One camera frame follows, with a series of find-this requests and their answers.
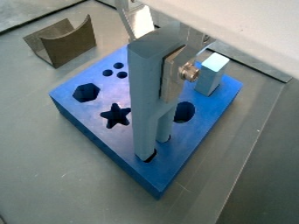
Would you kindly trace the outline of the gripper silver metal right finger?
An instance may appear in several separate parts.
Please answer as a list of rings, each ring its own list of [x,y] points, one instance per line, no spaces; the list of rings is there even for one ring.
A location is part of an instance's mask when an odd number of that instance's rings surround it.
[[[200,69],[195,66],[196,55],[215,42],[213,37],[183,23],[179,23],[179,38],[181,43],[162,57],[160,99],[165,103],[177,99],[185,81],[197,80]]]

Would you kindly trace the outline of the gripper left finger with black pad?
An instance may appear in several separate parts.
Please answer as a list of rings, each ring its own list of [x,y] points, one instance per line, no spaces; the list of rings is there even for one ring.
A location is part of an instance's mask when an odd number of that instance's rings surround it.
[[[114,0],[116,11],[130,41],[154,30],[149,7],[136,0]]]

